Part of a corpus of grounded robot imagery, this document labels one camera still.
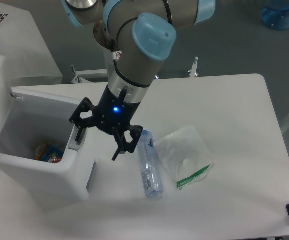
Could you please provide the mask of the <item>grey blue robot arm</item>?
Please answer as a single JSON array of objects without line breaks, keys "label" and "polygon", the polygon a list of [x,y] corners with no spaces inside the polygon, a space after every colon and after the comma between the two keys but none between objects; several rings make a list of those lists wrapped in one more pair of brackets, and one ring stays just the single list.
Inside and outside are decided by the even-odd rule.
[{"label": "grey blue robot arm", "polygon": [[98,105],[84,98],[70,122],[83,131],[96,127],[113,136],[116,154],[133,153],[143,128],[131,120],[156,74],[169,57],[177,29],[210,19],[214,0],[65,0],[73,24],[104,21],[107,32],[122,52]]}]

